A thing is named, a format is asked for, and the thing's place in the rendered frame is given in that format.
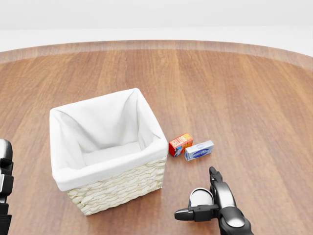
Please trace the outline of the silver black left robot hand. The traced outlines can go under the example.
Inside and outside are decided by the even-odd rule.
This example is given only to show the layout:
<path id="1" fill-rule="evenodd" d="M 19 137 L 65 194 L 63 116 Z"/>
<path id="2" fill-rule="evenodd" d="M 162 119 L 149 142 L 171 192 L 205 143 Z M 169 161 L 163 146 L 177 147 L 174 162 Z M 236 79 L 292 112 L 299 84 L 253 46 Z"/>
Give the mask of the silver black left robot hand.
<path id="1" fill-rule="evenodd" d="M 0 235 L 8 235 L 12 215 L 8 213 L 7 197 L 12 193 L 14 177 L 13 149 L 10 141 L 0 139 Z"/>

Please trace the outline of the red butter box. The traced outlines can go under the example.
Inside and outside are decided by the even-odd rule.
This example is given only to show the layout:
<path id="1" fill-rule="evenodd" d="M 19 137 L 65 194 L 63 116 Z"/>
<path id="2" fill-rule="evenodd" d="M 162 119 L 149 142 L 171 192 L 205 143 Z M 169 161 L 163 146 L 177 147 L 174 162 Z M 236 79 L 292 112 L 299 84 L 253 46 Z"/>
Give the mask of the red butter box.
<path id="1" fill-rule="evenodd" d="M 169 153 L 177 157 L 185 151 L 186 148 L 193 145 L 194 138 L 190 134 L 184 133 L 169 142 Z"/>

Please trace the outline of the blue and white box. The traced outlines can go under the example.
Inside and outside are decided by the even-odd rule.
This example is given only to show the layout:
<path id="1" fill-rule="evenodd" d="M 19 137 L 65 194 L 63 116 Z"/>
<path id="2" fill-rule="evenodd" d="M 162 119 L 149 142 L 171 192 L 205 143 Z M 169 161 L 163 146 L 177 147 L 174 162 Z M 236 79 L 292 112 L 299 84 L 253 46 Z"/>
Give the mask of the blue and white box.
<path id="1" fill-rule="evenodd" d="M 213 141 L 205 141 L 185 149 L 184 157 L 187 161 L 211 154 L 213 151 Z"/>

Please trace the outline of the soup can with white top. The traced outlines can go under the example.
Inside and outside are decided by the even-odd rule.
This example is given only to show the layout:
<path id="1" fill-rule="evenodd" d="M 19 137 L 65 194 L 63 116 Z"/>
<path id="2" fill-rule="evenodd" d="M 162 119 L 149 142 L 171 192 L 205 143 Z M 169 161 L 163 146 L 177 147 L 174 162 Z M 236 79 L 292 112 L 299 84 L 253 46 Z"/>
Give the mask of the soup can with white top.
<path id="1" fill-rule="evenodd" d="M 213 205 L 213 194 L 205 188 L 194 189 L 189 198 L 189 206 L 196 207 L 200 205 Z"/>

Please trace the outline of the white-lined wicker basket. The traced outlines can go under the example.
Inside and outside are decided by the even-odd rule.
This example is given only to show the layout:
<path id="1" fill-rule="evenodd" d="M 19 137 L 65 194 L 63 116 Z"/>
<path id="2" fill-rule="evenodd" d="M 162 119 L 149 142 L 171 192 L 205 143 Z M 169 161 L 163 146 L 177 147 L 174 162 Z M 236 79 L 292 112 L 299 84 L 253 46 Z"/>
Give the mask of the white-lined wicker basket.
<path id="1" fill-rule="evenodd" d="M 162 187 L 168 142 L 137 88 L 55 107 L 52 176 L 85 215 Z"/>

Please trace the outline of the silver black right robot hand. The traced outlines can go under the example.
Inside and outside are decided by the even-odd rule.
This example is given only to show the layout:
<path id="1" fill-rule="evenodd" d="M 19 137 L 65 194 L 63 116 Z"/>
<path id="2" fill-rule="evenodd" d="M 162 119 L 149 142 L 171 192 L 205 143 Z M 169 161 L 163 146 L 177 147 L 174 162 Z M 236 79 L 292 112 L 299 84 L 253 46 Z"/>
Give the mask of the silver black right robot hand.
<path id="1" fill-rule="evenodd" d="M 221 235 L 254 235 L 249 220 L 238 209 L 228 184 L 214 167 L 209 168 L 213 205 L 188 206 L 174 213 L 176 220 L 204 222 L 218 219 Z"/>

